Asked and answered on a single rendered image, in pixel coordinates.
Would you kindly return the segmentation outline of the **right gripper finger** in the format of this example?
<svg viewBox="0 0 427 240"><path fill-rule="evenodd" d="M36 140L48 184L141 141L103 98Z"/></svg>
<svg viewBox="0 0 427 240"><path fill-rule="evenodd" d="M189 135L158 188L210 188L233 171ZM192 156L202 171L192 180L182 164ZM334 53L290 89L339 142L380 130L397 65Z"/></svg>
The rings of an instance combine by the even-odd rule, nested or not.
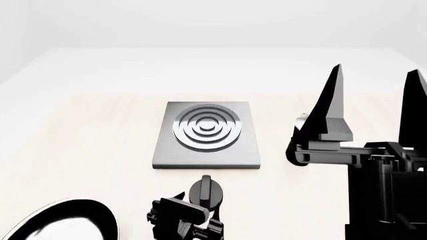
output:
<svg viewBox="0 0 427 240"><path fill-rule="evenodd" d="M344 119L344 78L339 64L333 67L312 111L296 119L292 147L337 151L341 142L353 140Z"/></svg>
<svg viewBox="0 0 427 240"><path fill-rule="evenodd" d="M409 71L404 84L398 142L427 149L427 82L421 71Z"/></svg>

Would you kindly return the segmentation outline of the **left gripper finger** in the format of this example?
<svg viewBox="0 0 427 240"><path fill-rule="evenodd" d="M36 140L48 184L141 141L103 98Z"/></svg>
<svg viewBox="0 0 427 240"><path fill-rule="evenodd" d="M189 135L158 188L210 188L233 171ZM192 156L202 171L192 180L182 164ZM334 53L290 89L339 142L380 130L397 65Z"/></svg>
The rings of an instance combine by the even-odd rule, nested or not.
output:
<svg viewBox="0 0 427 240"><path fill-rule="evenodd" d="M223 232L224 224L220 221L220 208L213 212L213 216L209 220L208 229L210 232Z"/></svg>
<svg viewBox="0 0 427 240"><path fill-rule="evenodd" d="M185 192L174 197L160 199L160 219L162 221L185 221L201 225L208 220L209 211L205 207L184 201Z"/></svg>

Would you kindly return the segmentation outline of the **black stove knob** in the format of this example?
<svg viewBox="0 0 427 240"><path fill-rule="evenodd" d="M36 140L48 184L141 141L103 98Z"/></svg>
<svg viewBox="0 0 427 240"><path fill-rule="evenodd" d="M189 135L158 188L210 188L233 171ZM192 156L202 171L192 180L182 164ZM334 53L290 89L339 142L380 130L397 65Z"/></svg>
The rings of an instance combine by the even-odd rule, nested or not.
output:
<svg viewBox="0 0 427 240"><path fill-rule="evenodd" d="M215 211L221 205L224 192L221 185L211 179L210 175L203 175L189 190L189 202Z"/></svg>

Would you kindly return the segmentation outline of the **silver stove plate with rings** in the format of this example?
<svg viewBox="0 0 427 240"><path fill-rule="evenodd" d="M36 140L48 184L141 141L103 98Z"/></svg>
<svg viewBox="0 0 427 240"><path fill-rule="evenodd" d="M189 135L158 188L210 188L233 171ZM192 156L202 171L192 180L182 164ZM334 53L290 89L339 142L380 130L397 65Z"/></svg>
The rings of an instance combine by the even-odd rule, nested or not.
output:
<svg viewBox="0 0 427 240"><path fill-rule="evenodd" d="M170 101L152 159L155 169L259 169L247 101Z"/></svg>

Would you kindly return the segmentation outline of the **black rimmed white bowl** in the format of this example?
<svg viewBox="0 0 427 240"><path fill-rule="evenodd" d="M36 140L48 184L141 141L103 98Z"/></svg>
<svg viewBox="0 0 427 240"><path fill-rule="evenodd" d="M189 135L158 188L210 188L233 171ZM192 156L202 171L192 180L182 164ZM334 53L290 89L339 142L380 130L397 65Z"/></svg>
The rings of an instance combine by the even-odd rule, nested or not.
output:
<svg viewBox="0 0 427 240"><path fill-rule="evenodd" d="M100 201L61 199L30 213L1 240L119 240L119 224Z"/></svg>

